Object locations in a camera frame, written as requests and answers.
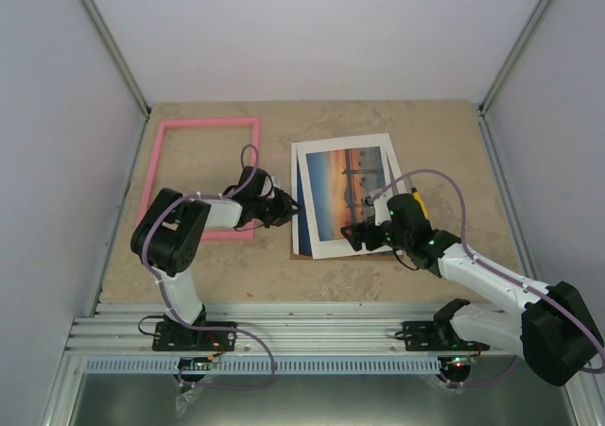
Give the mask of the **yellow handled screwdriver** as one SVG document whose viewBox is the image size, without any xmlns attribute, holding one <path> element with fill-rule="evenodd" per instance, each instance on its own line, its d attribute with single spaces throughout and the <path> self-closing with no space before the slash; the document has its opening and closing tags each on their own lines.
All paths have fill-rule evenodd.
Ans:
<svg viewBox="0 0 605 426">
<path fill-rule="evenodd" d="M 425 206 L 424 200 L 423 200 L 420 192 L 417 190 L 416 187 L 412 187 L 411 188 L 411 194 L 413 195 L 413 197 L 415 198 L 415 200 L 419 203 L 419 205 L 420 205 L 420 207 L 422 209 L 424 218 L 425 219 L 429 219 L 429 213 L 428 213 L 428 210 L 427 210 L 427 208 Z"/>
</svg>

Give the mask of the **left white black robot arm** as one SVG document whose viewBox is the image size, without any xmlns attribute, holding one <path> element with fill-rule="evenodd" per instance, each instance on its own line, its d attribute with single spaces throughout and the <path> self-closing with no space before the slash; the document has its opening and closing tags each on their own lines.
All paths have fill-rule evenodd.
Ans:
<svg viewBox="0 0 605 426">
<path fill-rule="evenodd" d="M 220 195 L 184 195 L 163 188 L 154 198 L 130 239 L 130 250 L 152 274 L 165 311 L 153 332 L 155 351 L 234 349 L 237 324 L 210 321 L 199 299 L 191 266 L 207 230 L 241 231 L 248 224 L 264 228 L 290 222 L 302 206 L 278 188 L 265 170 L 246 166 L 239 181 Z"/>
</svg>

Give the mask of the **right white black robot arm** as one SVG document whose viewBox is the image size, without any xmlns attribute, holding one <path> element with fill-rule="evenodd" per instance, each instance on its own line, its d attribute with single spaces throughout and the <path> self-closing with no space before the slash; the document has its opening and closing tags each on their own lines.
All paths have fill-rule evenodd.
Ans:
<svg viewBox="0 0 605 426">
<path fill-rule="evenodd" d="M 395 335 L 409 351 L 451 351 L 443 379 L 462 383 L 471 360 L 461 353 L 495 348 L 523 359 L 543 381 L 565 385 L 604 354 L 604 340 L 571 284 L 548 285 L 482 259 L 455 234 L 435 230 L 412 194 L 380 197 L 375 215 L 342 228 L 353 250 L 390 248 L 416 268 L 454 281 L 488 300 L 485 309 L 455 298 L 429 322 L 408 321 Z"/>
</svg>

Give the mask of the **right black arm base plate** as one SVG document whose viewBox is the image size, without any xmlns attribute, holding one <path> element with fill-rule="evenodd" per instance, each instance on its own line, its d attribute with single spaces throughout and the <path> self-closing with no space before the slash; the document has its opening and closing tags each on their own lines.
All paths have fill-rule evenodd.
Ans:
<svg viewBox="0 0 605 426">
<path fill-rule="evenodd" d="M 403 341 L 407 351 L 445 351 L 459 346 L 452 327 L 440 321 L 405 321 L 394 338 Z"/>
</svg>

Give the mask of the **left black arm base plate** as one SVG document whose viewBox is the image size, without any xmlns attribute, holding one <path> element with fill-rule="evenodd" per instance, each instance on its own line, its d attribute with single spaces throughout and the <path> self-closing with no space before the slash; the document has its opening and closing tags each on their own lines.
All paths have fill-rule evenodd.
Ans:
<svg viewBox="0 0 605 426">
<path fill-rule="evenodd" d="M 232 351 L 237 327 L 235 322 L 210 321 L 206 324 L 212 328 L 209 332 L 197 332 L 170 320 L 165 319 L 156 324 L 155 336 L 151 348 L 154 351 Z"/>
</svg>

